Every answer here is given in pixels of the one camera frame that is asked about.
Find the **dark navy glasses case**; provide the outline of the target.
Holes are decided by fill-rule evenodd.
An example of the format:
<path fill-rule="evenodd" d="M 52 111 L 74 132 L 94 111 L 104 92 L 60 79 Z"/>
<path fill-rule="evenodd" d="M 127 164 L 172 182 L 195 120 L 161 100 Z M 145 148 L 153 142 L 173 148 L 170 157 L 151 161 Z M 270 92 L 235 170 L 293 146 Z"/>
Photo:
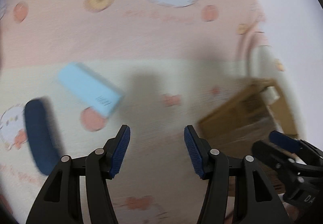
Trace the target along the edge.
<path fill-rule="evenodd" d="M 61 149 L 49 99 L 41 97 L 28 101 L 24 119 L 33 160 L 42 174 L 50 175 L 61 158 Z"/>

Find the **light blue glasses case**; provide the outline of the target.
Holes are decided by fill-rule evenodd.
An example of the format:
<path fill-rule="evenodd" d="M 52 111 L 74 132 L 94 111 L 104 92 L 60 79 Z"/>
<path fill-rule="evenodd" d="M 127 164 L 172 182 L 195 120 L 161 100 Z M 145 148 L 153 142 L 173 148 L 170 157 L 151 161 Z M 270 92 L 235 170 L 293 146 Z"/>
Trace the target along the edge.
<path fill-rule="evenodd" d="M 110 116 L 124 96 L 115 85 L 82 63 L 69 63 L 59 71 L 58 80 L 103 117 Z"/>

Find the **brown cardboard box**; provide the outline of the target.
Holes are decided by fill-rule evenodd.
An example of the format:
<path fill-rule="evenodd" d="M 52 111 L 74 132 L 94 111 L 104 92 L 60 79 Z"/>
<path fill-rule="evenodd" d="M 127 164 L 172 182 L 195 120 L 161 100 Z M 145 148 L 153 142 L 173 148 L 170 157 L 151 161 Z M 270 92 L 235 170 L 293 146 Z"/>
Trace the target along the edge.
<path fill-rule="evenodd" d="M 229 157 L 251 154 L 254 142 L 268 141 L 271 131 L 297 139 L 294 115 L 274 79 L 253 79 L 243 90 L 198 122 L 202 138 Z"/>

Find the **pink cat peach blanket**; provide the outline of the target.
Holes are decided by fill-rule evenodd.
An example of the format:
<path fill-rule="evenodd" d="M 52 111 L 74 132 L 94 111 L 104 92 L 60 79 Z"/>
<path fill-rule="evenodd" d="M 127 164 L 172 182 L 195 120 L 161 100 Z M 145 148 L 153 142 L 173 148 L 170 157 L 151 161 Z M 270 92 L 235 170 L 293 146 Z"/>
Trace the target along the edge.
<path fill-rule="evenodd" d="M 101 116 L 58 80 L 82 63 L 124 94 Z M 49 99 L 62 155 L 86 156 L 121 125 L 131 140 L 109 192 L 120 223 L 195 223 L 207 183 L 183 141 L 252 79 L 274 79 L 298 136 L 322 147 L 318 0 L 1 0 L 1 198 L 25 223 L 46 176 L 23 110 Z"/>

